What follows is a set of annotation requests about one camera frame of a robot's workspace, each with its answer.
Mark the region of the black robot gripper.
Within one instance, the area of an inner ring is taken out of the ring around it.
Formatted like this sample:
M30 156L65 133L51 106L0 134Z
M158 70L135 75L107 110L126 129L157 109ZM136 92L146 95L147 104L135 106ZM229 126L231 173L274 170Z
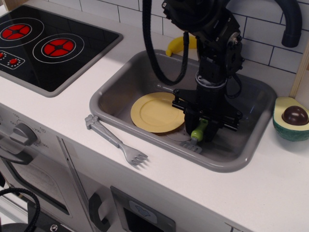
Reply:
M204 131L204 142L211 142L222 127L237 131L242 112L231 105L226 97L226 82L208 86L197 81L195 90L175 89L172 105L185 114L185 129L190 135L200 119L208 121Z

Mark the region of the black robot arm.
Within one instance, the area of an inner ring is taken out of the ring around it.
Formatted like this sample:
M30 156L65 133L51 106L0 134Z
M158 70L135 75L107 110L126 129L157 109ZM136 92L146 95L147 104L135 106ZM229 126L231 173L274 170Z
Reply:
M229 94L227 83L234 78L242 86L236 73L242 68L244 58L239 24L226 5L225 0L166 0L162 4L167 18L197 40L197 87L175 89L173 106L183 110L188 134L197 128L200 120L207 120L205 142L211 142L223 127L236 131L242 118L242 112L227 101L241 93Z

